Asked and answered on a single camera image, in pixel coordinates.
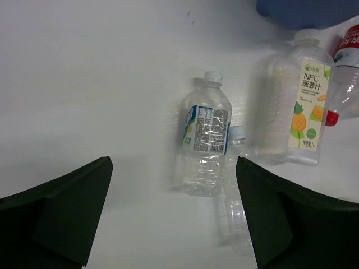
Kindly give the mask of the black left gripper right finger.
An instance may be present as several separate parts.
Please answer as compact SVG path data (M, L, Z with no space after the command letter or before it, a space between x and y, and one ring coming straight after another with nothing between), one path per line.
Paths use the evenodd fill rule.
M258 268L358 268L358 204L239 157L236 177Z

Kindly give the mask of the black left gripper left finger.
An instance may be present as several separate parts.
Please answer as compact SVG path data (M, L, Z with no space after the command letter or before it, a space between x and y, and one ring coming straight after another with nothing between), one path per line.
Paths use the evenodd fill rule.
M1 268L85 267L112 172L110 157L101 157L1 198Z

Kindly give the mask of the clear unlabelled plastic bottle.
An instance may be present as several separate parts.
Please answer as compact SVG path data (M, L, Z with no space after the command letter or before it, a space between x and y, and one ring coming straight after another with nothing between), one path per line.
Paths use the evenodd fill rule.
M229 130L229 145L224 162L222 191L216 201L216 221L220 246L231 246L241 256L254 255L248 230L245 210L238 189L236 165L239 157L252 155L251 147L246 143L242 126Z

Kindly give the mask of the cream translucent plastic bottle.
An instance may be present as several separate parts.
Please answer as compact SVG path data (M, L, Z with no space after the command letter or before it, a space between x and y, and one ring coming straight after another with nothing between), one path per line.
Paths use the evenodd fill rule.
M275 54L257 71L255 150L274 163L288 161L288 140L296 102L300 65L297 52Z

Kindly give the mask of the water bottle blue white label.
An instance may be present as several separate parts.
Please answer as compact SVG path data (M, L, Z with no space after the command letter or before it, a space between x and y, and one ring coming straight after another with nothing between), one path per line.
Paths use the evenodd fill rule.
M185 102L180 178L191 196L215 197L222 190L232 105L221 89L223 76L207 71Z

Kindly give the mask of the red cap red label bottle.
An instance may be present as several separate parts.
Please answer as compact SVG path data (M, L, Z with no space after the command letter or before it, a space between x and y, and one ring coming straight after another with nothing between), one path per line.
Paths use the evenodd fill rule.
M358 117L358 25L345 33L334 56L330 77L326 126Z

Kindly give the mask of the pineapple juice bottle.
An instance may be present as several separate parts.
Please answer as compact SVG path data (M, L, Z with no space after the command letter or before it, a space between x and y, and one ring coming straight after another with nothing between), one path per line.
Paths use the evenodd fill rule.
M293 47L287 51L303 56L288 140L288 162L309 166L319 162L326 97L334 67L332 57L320 47L318 35L317 29L298 31Z

